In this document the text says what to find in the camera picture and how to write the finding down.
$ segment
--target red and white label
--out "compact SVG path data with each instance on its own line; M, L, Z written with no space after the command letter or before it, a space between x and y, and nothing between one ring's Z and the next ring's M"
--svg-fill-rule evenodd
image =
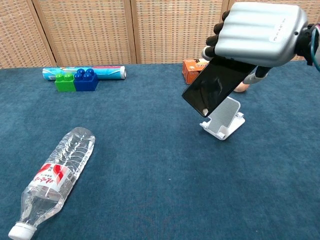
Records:
M68 167L54 163L45 163L29 185L51 188L66 199L73 187L74 181L74 175Z

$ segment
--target blue tube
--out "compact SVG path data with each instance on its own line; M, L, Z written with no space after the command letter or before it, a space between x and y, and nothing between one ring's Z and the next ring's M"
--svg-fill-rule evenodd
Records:
M45 67L42 75L45 80L55 81L56 74L76 74L78 69L93 69L99 80L123 80L127 72L125 66L79 66L79 67Z

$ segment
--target blue carpet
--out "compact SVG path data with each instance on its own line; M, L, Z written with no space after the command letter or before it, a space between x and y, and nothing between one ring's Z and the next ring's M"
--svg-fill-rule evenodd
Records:
M0 238L21 193L74 127L95 137L63 209L34 240L320 239L320 74L272 69L226 141L181 97L181 64L127 65L95 92L57 92L41 68L0 70Z

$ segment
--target woven panel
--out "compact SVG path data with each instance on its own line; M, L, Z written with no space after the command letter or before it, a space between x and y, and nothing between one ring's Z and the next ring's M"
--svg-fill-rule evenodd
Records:
M231 0L229 2L229 8L235 2L257 2L256 0ZM301 7L308 16L308 22L315 24L320 20L320 0L259 0L261 3L273 3L273 4L289 4L298 5ZM304 60L302 56L296 56L293 60Z
M132 19L126 19L130 1L34 0L34 5L59 66L135 62L135 50L129 47L129 41L134 46L132 22L127 22Z
M220 22L222 0L136 0L135 29L141 63L181 63L201 57Z
M0 68L54 66L42 29L26 0L2 0L0 9Z

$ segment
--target lego block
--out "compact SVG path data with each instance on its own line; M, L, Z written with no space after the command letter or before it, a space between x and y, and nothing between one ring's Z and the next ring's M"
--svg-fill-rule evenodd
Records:
M91 68L84 71L78 69L74 75L74 86L77 92L95 91L98 85L98 77Z
M58 92L75 92L74 76L72 73L61 74L58 73L55 75L55 86Z

